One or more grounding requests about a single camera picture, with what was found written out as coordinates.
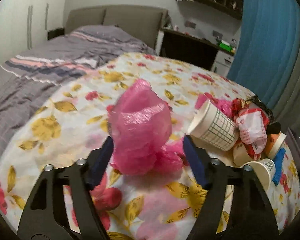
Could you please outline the white wardrobe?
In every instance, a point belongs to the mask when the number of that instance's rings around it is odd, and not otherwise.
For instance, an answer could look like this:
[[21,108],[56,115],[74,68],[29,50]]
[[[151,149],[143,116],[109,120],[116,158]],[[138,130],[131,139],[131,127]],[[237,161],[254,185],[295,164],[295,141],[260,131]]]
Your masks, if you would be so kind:
[[0,65],[45,41],[63,27],[65,0],[0,1]]

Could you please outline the blue curtain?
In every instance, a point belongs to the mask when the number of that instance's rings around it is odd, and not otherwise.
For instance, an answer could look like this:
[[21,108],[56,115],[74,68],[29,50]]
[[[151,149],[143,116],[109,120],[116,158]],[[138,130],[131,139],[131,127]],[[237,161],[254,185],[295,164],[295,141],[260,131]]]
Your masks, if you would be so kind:
[[291,76],[299,48],[296,0],[244,0],[241,36],[227,78],[273,109]]

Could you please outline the blue foam net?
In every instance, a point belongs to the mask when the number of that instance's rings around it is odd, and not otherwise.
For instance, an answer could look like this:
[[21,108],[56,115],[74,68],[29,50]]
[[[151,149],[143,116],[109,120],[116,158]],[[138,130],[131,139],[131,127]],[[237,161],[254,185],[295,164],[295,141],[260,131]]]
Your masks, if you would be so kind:
[[284,148],[280,148],[277,152],[275,158],[273,159],[273,162],[275,164],[275,173],[273,176],[273,183],[275,186],[277,186],[280,182],[281,175],[282,175],[282,165],[283,165],[283,159],[285,157],[286,150]]

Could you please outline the grey trash bin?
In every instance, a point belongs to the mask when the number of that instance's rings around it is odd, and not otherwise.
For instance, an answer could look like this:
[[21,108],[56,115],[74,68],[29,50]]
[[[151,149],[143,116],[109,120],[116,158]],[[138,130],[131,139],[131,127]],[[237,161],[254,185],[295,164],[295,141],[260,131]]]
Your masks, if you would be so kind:
[[286,143],[294,159],[298,176],[300,178],[300,137],[290,128],[287,129]]

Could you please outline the green grid paper cup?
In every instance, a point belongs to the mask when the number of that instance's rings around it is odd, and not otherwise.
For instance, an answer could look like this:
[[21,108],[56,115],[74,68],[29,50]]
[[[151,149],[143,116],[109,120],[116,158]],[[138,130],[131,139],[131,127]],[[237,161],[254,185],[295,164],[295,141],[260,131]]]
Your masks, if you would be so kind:
[[271,159],[262,159],[259,161],[249,161],[244,166],[249,165],[257,175],[260,183],[262,184],[264,190],[268,192],[272,179],[274,178],[274,174],[276,172],[275,164]]
[[194,115],[187,134],[225,152],[229,151],[239,138],[239,131],[234,122],[210,100],[206,100]]

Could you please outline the green box on desk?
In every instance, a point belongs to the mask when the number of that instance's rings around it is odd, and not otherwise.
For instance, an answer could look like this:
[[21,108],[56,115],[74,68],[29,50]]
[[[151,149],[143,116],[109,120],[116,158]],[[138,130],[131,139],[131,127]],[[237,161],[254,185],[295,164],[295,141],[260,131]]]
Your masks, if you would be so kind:
[[221,42],[219,42],[218,45],[220,48],[222,48],[226,51],[232,51],[232,46],[226,41],[221,40]]

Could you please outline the grey striped duvet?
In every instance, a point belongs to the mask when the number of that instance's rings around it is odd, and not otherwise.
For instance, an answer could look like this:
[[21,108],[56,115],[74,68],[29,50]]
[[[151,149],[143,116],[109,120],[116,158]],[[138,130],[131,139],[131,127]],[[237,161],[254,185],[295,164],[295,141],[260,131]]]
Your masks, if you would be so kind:
[[17,130],[61,85],[131,52],[156,54],[115,25],[87,25],[2,63],[0,157]]

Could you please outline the orange paper cup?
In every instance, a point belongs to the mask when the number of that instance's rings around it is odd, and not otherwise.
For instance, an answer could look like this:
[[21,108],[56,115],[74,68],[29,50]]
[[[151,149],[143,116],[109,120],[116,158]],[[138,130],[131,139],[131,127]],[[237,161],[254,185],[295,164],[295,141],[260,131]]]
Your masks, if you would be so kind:
[[255,157],[251,157],[248,154],[248,146],[238,140],[233,147],[233,159],[236,166],[242,166],[250,161],[259,161],[261,154],[257,154]]
[[282,132],[279,134],[269,134],[268,141],[264,148],[264,152],[269,159],[274,159],[279,149],[286,139],[286,135]]

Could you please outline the white drawer unit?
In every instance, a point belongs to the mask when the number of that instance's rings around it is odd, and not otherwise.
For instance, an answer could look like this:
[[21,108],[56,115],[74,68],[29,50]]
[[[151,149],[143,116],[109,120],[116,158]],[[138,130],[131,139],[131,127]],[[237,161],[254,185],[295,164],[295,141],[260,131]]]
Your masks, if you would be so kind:
[[227,74],[232,66],[234,57],[219,50],[215,61],[212,65],[211,71],[217,73],[222,77],[227,77]]

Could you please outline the dark bedside table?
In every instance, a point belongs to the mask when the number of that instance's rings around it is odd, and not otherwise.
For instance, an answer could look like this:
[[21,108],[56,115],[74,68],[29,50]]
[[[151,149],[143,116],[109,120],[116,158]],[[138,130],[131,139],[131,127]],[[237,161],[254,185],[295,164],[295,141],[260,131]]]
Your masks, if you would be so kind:
[[59,37],[64,35],[65,29],[64,28],[57,28],[47,32],[47,40],[51,40],[53,38]]

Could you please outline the black plastic bag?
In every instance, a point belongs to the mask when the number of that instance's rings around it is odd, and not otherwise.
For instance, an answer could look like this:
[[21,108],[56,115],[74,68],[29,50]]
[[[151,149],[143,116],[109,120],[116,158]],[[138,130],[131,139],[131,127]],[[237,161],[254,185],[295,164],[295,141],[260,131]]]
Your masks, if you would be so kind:
[[268,117],[269,123],[265,126],[267,134],[279,134],[281,132],[281,124],[274,119],[273,112],[259,99],[257,95],[247,98],[246,103],[254,104],[260,108]]

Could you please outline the small pink plastic bag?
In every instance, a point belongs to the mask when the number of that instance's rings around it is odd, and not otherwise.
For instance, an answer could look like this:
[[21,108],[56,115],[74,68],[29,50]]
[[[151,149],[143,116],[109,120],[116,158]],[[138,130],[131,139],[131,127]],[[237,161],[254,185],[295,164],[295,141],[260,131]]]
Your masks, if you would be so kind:
[[216,106],[222,113],[224,113],[230,119],[233,119],[232,114],[232,101],[217,99],[210,93],[199,94],[194,108],[199,110],[202,105],[209,100],[214,106]]

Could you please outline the red white snack wrapper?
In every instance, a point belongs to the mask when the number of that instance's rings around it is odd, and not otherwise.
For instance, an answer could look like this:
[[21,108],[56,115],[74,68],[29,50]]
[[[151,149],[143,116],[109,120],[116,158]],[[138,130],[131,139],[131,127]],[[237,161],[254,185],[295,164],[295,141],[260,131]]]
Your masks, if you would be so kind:
[[261,154],[267,143],[265,126],[269,123],[267,115],[254,104],[248,103],[234,117],[241,142],[248,146],[248,154],[255,157]]

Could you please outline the grey upholstered headboard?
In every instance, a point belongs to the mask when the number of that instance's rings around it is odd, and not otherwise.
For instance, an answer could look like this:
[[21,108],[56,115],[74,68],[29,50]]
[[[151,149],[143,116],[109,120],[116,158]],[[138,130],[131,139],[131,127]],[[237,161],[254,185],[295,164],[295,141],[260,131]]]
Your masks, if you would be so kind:
[[164,8],[102,5],[70,11],[65,33],[86,25],[115,25],[154,49],[160,28],[168,21],[168,10]]

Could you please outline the floral bed sheet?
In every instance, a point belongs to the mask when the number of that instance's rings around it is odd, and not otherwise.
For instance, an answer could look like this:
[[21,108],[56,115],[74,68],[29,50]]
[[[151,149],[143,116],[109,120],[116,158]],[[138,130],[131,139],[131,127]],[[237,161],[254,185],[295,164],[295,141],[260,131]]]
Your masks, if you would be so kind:
[[222,76],[177,60],[127,53],[60,86],[16,79],[0,95],[0,211],[17,228],[43,167],[73,164],[108,136],[108,117],[118,98],[143,79],[149,92],[133,100],[144,109],[160,104],[158,119],[127,131],[132,155],[115,156],[91,193],[112,237],[185,239],[207,191],[181,150],[200,95],[211,100],[247,99],[253,93]]

